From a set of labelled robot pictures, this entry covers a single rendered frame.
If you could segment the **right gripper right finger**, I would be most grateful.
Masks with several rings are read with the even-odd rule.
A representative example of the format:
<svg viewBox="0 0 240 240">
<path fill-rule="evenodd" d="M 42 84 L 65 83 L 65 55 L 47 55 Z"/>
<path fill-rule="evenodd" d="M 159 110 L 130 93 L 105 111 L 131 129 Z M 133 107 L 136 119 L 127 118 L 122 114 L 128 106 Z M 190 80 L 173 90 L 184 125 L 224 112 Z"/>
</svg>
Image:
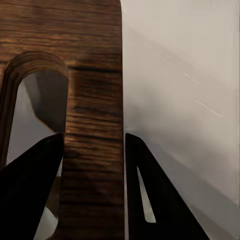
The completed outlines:
<svg viewBox="0 0 240 240">
<path fill-rule="evenodd" d="M 210 240 L 145 142 L 125 134 L 129 240 Z M 156 223 L 145 220 L 139 168 Z"/>
</svg>

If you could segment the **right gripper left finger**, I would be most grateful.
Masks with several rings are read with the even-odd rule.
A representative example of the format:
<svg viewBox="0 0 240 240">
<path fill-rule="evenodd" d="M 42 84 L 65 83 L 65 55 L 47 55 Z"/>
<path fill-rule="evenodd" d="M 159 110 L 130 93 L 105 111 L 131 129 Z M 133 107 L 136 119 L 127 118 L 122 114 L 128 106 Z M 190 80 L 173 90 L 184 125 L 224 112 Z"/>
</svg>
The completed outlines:
<svg viewBox="0 0 240 240">
<path fill-rule="evenodd" d="M 58 133 L 0 170 L 0 240 L 34 240 L 63 153 Z"/>
</svg>

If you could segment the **cutting board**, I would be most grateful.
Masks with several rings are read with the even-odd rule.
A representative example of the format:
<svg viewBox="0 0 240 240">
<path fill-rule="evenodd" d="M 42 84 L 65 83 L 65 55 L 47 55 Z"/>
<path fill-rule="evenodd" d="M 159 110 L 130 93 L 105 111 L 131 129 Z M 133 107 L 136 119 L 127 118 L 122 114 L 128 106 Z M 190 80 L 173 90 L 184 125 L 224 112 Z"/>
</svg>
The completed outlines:
<svg viewBox="0 0 240 240">
<path fill-rule="evenodd" d="M 0 170 L 18 88 L 68 79 L 58 222 L 46 240 L 125 240 L 121 0 L 0 0 Z"/>
</svg>

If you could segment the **bowl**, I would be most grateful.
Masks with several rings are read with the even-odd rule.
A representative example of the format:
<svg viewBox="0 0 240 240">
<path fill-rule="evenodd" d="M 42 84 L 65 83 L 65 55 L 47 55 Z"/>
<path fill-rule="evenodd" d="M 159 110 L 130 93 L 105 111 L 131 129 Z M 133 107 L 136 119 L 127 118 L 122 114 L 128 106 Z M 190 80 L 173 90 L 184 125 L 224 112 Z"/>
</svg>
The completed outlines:
<svg viewBox="0 0 240 240">
<path fill-rule="evenodd" d="M 54 234 L 56 228 L 57 225 L 54 223 L 47 210 L 44 209 L 33 240 L 46 240 L 50 238 Z"/>
</svg>

